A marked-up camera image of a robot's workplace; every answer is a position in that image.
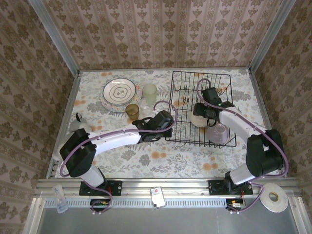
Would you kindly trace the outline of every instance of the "white tape roll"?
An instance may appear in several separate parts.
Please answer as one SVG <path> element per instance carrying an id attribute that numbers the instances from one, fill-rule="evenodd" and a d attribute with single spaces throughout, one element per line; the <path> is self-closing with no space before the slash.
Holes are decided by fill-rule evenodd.
<path id="1" fill-rule="evenodd" d="M 286 210 L 288 206 L 288 197 L 285 191 L 276 184 L 267 183 L 263 185 L 264 190 L 260 196 L 260 201 L 262 204 L 272 212 L 282 212 Z"/>

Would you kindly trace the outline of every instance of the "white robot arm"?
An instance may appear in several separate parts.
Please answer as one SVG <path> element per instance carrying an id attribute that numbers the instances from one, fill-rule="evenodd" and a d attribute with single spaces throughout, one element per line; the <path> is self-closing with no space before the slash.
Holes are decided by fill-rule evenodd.
<path id="1" fill-rule="evenodd" d="M 284 167 L 283 144 L 277 130 L 266 130 L 243 118 L 232 103 L 221 101 L 216 88 L 201 92 L 200 99 L 205 104 L 196 103 L 193 114 L 226 125 L 247 145 L 246 163 L 225 174 L 217 185 L 221 193 L 240 192 L 248 181 Z"/>
<path id="2" fill-rule="evenodd" d="M 93 187 L 98 187 L 105 181 L 105 176 L 92 166 L 94 157 L 123 145 L 134 145 L 142 142 L 154 142 L 162 137 L 170 137 L 174 119 L 167 111 L 160 111 L 154 118 L 147 117 L 136 120 L 132 124 L 102 133 L 87 133 L 84 128 L 78 128 L 66 137 L 59 153 L 64 160 L 60 169 L 61 176 L 81 177 Z M 63 168 L 69 172 L 63 174 Z"/>

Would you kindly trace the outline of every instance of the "small white box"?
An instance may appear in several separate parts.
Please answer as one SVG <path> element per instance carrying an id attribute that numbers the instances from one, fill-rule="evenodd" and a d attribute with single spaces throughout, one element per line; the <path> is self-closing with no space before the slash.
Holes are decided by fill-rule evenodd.
<path id="1" fill-rule="evenodd" d="M 151 198 L 154 209 L 166 206 L 164 194 L 162 193 L 161 187 L 151 189 Z"/>

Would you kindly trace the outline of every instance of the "aluminum frame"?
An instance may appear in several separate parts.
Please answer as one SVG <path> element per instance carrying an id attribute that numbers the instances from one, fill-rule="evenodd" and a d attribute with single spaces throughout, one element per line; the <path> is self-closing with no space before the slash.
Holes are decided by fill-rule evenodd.
<path id="1" fill-rule="evenodd" d="M 282 27 L 285 19 L 287 18 L 289 12 L 291 11 L 293 5 L 295 4 L 295 0 L 283 0 L 281 5 L 279 6 L 272 23 L 270 24 L 261 44 L 259 45 L 256 54 L 253 57 L 249 67 L 253 72 L 256 72 L 258 67 L 260 66 L 263 58 L 265 57 L 267 51 L 269 50 L 271 44 L 273 43 L 277 33 Z"/>
<path id="2" fill-rule="evenodd" d="M 254 94 L 255 94 L 255 97 L 256 97 L 258 105 L 259 105 L 260 113 L 261 113 L 262 118 L 263 118 L 264 126 L 266 127 L 266 129 L 270 130 L 270 129 L 272 129 L 272 125 L 271 125 L 271 122 L 269 119 L 267 109 L 265 108 L 264 101 L 263 101 L 257 80 L 255 78 L 255 75 L 254 75 L 254 72 L 252 71 L 252 69 L 249 68 L 248 71 L 249 71 L 250 80 L 251 80 L 252 85 L 253 85 Z"/>
<path id="3" fill-rule="evenodd" d="M 119 198 L 150 198 L 150 188 L 161 186 L 165 198 L 185 199 L 192 198 L 194 201 L 203 198 L 235 198 L 235 195 L 210 196 L 208 180 L 218 178 L 155 178 L 155 179 L 111 179 L 122 180 L 123 189 Z M 37 184 L 35 198 L 33 198 L 29 215 L 25 223 L 25 234 L 37 233 L 41 215 L 46 199 L 53 198 L 52 187 L 61 184 L 66 198 L 103 198 L 99 196 L 79 196 L 81 179 L 76 178 L 52 178 L 40 179 Z M 256 181 L 259 184 L 275 183 L 281 186 L 289 197 L 289 204 L 300 234 L 311 233 L 311 224 L 304 208 L 302 198 L 299 197 L 299 189 L 295 178 L 262 178 Z M 259 193 L 259 187 L 253 185 L 254 195 Z"/>
<path id="4" fill-rule="evenodd" d="M 230 70 L 241 70 L 241 69 L 247 69 L 247 67 L 176 67 L 176 68 L 131 68 L 131 69 L 108 69 L 108 70 L 80 70 L 80 72 L 121 72 L 121 71 L 161 71 L 161 70 L 167 70 L 167 71 L 194 71 L 194 70 L 203 70 L 203 69 L 209 69 L 209 70 L 224 70 L 224 71 L 230 71 Z"/>
<path id="5" fill-rule="evenodd" d="M 72 56 L 70 48 L 67 47 L 66 42 L 63 40 L 61 33 L 55 26 L 53 19 L 51 18 L 48 9 L 44 5 L 42 0 L 29 0 L 39 19 L 41 20 L 44 28 L 47 30 L 54 45 L 57 47 L 60 55 L 67 64 L 68 69 L 76 76 L 79 72 L 79 66 Z"/>
<path id="6" fill-rule="evenodd" d="M 73 111 L 73 107 L 74 107 L 74 103 L 76 100 L 76 96 L 79 90 L 79 85 L 80 85 L 80 81 L 81 81 L 81 75 L 80 73 L 76 75 L 74 82 L 73 82 L 73 86 L 72 86 L 72 90 L 69 94 L 68 97 L 68 101 L 66 104 L 66 108 L 65 108 L 65 112 L 64 112 L 64 116 L 62 119 L 62 123 L 60 125 L 59 128 L 59 132 L 58 132 L 58 136 L 54 145 L 54 149 L 53 149 L 53 153 L 52 153 L 52 158 L 48 167 L 48 171 L 46 174 L 46 178 L 50 178 L 51 174 L 52 174 L 52 170 L 53 170 L 53 166 L 56 162 L 55 158 L 56 158 L 56 150 L 58 149 L 59 143 L 61 141 L 61 139 L 63 139 L 66 136 L 67 133 L 67 129 L 68 129 L 68 125 L 70 122 L 70 117 Z"/>

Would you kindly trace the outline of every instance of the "floral tablecloth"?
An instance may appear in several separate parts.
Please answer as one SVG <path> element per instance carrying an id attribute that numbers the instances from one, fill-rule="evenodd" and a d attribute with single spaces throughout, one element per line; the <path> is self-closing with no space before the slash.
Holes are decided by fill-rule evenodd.
<path id="1" fill-rule="evenodd" d="M 112 72 L 83 72 L 71 121 L 80 112 L 94 132 L 113 130 L 131 123 L 126 113 L 106 110 L 100 95 L 108 80 L 130 78 L 142 87 L 157 86 L 157 100 L 169 100 L 172 70 L 137 70 Z M 263 126 L 263 119 L 247 69 L 192 70 L 192 72 L 230 74 L 233 101 L 247 118 Z M 224 173 L 245 162 L 246 145 L 237 138 L 236 147 L 221 149 L 184 145 L 161 139 L 154 143 L 128 145 L 98 155 L 93 164 L 110 178 L 153 177 L 223 177 Z"/>

